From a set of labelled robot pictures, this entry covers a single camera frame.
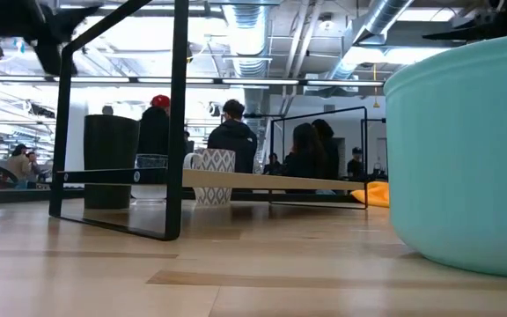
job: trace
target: black metal frame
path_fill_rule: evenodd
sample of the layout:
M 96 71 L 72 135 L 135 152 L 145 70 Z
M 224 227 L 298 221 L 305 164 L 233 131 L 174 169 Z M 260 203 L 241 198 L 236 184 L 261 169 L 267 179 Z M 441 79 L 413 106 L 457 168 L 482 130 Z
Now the black metal frame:
M 58 108 L 56 118 L 56 136 L 54 147 L 54 168 L 52 179 L 52 193 L 48 213 L 51 217 L 74 221 L 86 225 L 95 225 L 101 228 L 118 232 L 131 233 L 156 240 L 176 240 L 180 236 L 181 227 L 181 194 L 183 176 L 183 139 L 185 117 L 185 89 L 187 78 L 187 21 L 189 14 L 189 1 L 177 0 L 174 2 L 173 21 L 173 59 L 172 59 L 172 105 L 169 124 L 169 170 L 162 172 L 159 177 L 154 170 L 127 170 L 97 171 L 97 172 L 64 172 L 66 160 L 66 143 L 68 141 L 68 119 L 70 116 L 70 91 L 73 54 L 85 44 L 93 41 L 106 30 L 115 26 L 126 17 L 138 11 L 151 0 L 128 0 L 119 8 L 104 17 L 100 22 L 80 34 L 75 40 L 62 50 L 62 67 L 60 72 L 60 90 L 58 93 Z M 93 182 L 96 176 L 103 180 L 123 181 L 125 184 L 134 182 L 134 174 L 139 172 L 143 180 L 151 177 L 156 184 L 167 184 L 167 205 L 165 208 L 165 232 L 163 234 L 150 232 L 125 225 L 114 225 L 106 222 L 90 220 L 83 217 L 66 217 L 62 215 L 63 184 L 78 179 L 77 183 Z
M 386 123 L 386 118 L 382 118 L 382 119 L 361 119 L 361 127 L 360 127 L 360 130 L 361 130 L 361 144 L 363 144 L 363 140 L 364 140 L 364 134 L 365 134 L 365 137 L 367 137 L 367 132 L 369 131 L 368 129 L 368 126 L 366 123 L 368 122 L 383 122 L 383 123 Z M 369 173 L 369 167 L 367 166 L 367 154 L 368 154 L 368 151 L 366 151 L 364 148 L 362 148 L 363 151 L 364 151 L 364 170 L 365 170 L 365 174 L 368 174 Z M 388 140 L 386 140 L 386 170 L 388 171 Z
M 357 110 L 363 110 L 364 111 L 364 118 L 362 119 L 362 122 L 365 121 L 369 121 L 369 120 L 373 120 L 373 119 L 368 119 L 367 117 L 367 108 L 366 107 L 349 107 L 349 108 L 344 108 L 344 109 L 338 109 L 338 110 L 334 110 L 334 111 L 325 111 L 325 112 L 319 112 L 319 113 L 314 113 L 314 114 L 303 114 L 303 115 L 297 115 L 297 116 L 292 116 L 292 117 L 286 117 L 286 118 L 280 118 L 280 119 L 274 119 L 271 121 L 271 128 L 270 128 L 270 131 L 269 131 L 269 134 L 270 134 L 270 137 L 271 137 L 271 144 L 269 146 L 269 152 L 270 153 L 273 153 L 274 149 L 275 149 L 275 124 L 276 122 L 283 122 L 283 131 L 282 131 L 282 135 L 283 135 L 283 138 L 282 138 L 282 149 L 284 151 L 284 146 L 285 146 L 285 138 L 284 138 L 284 130 L 285 130 L 285 122 L 288 121 L 288 120 L 295 120 L 295 119 L 304 119 L 304 118 L 310 118 L 310 117 L 314 117 L 314 116 L 319 116 L 319 115 L 323 115 L 323 114 L 336 114 L 336 113 L 342 113 L 342 112 L 348 112 L 348 111 L 357 111 Z M 369 145 L 369 140 L 367 139 L 367 126 L 365 125 L 365 127 L 363 127 L 363 124 L 362 124 L 362 132 L 361 132 L 361 148 L 363 149 L 363 152 L 364 152 L 364 165 L 367 166 L 367 149 L 368 149 L 368 145 Z M 292 206 L 310 206 L 310 207 L 323 207 L 323 208 L 339 208 L 339 209 L 350 209 L 350 210 L 367 210 L 369 208 L 369 196 L 368 196 L 368 192 L 367 192 L 367 184 L 368 184 L 368 178 L 367 178 L 367 173 L 364 174 L 364 179 L 362 181 L 362 183 L 364 184 L 364 190 L 365 190 L 365 203 L 364 203 L 364 207 L 344 207 L 344 206 L 328 206 L 328 205 L 314 205 L 314 204 L 300 204 L 300 203 L 276 203 L 275 202 L 275 199 L 274 199 L 274 195 L 273 194 L 273 191 L 269 190 L 269 203 L 272 203 L 272 204 L 282 204 L 282 205 L 292 205 Z M 322 202 L 325 202 L 326 199 L 324 198 L 325 196 L 323 195 L 322 196 L 322 200 L 319 201 L 319 203 L 322 203 Z

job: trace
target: teal bowl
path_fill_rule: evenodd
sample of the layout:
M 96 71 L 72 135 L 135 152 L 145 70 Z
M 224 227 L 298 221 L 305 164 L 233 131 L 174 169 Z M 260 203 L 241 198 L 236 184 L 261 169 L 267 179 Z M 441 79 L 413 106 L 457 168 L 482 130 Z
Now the teal bowl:
M 385 84 L 391 222 L 432 261 L 507 276 L 507 37 Z

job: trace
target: red cap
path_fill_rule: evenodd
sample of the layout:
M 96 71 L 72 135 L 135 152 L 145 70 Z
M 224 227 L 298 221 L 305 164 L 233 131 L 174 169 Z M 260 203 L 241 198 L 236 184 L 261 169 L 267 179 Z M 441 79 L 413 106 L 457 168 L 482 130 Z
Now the red cap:
M 164 95 L 158 95 L 154 98 L 152 98 L 150 105 L 152 107 L 161 107 L 161 108 L 167 108 L 170 105 L 169 97 Z

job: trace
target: patterned mug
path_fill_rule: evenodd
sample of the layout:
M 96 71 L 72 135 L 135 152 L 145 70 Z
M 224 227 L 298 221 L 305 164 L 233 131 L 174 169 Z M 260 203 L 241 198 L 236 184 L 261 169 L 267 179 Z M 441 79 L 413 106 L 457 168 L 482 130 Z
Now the patterned mug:
M 199 149 L 189 153 L 183 168 L 215 172 L 234 172 L 236 153 L 228 150 Z M 201 205 L 222 205 L 230 202 L 232 188 L 193 188 Z

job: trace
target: yellow cloth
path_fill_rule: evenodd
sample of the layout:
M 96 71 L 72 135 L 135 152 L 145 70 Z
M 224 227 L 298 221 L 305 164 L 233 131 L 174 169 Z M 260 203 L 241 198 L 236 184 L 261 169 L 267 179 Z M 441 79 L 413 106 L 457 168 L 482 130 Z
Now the yellow cloth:
M 389 207 L 388 183 L 383 181 L 372 181 L 367 184 L 369 205 L 378 207 Z M 351 192 L 359 202 L 365 203 L 365 191 L 354 190 Z

